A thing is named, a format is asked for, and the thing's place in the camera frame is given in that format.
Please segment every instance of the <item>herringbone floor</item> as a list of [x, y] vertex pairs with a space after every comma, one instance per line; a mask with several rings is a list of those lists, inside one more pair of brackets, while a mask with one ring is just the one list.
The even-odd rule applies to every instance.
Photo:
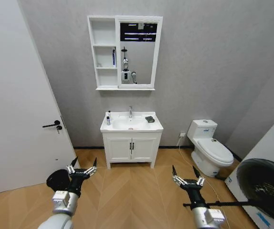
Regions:
[[[193, 164], [190, 150], [183, 157]], [[76, 150], [81, 167], [98, 158], [98, 172], [83, 183], [73, 217], [75, 229], [193, 229], [193, 215], [182, 206], [189, 202], [185, 191], [172, 180], [174, 165], [182, 178], [193, 178], [193, 170], [178, 149], [160, 149], [155, 168], [149, 164], [112, 164], [106, 169], [103, 150]], [[226, 176], [231, 168], [223, 171]], [[234, 201], [223, 181], [208, 178], [221, 201]], [[212, 188], [201, 190], [207, 201], [216, 201]], [[45, 184], [0, 193], [0, 229], [36, 229], [52, 215], [53, 191]], [[224, 207], [232, 229], [256, 228], [241, 207]]]

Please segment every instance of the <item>open shelf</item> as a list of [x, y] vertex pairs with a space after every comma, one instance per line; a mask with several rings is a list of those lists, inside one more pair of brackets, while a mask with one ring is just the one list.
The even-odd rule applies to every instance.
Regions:
[[99, 86], [118, 87], [117, 69], [97, 69]]
[[115, 68], [113, 65], [113, 50], [115, 51], [116, 56], [116, 48], [115, 47], [94, 47], [95, 52], [95, 67], [99, 68]]
[[90, 17], [93, 44], [114, 45], [116, 43], [116, 27], [114, 18]]

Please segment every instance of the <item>white cabinet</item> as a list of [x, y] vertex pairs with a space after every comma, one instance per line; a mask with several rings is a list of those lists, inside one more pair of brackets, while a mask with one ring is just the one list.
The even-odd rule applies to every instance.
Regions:
[[110, 160], [128, 161], [132, 154], [132, 139], [127, 137], [107, 138]]
[[150, 160], [157, 138], [132, 138], [132, 159], [134, 160]]
[[[89, 15], [96, 90], [153, 91], [161, 27], [162, 17]], [[130, 69], [125, 69], [122, 58], [127, 48], [126, 64], [130, 61]]]
[[107, 168], [110, 163], [150, 162], [154, 167], [160, 133], [103, 133]]

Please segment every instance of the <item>toilet tank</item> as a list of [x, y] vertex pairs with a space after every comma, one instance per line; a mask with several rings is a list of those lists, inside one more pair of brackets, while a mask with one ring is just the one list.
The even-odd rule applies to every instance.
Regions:
[[212, 120], [201, 119], [201, 120], [193, 120], [189, 130], [188, 130], [188, 138], [211, 138], [217, 128], [218, 124], [216, 124]]

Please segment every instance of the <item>cabinet leg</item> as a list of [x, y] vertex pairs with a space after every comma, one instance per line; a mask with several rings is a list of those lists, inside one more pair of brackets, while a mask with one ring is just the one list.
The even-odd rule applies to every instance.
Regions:
[[154, 165], [155, 165], [155, 161], [152, 161], [151, 165], [150, 165], [150, 168], [154, 168]]

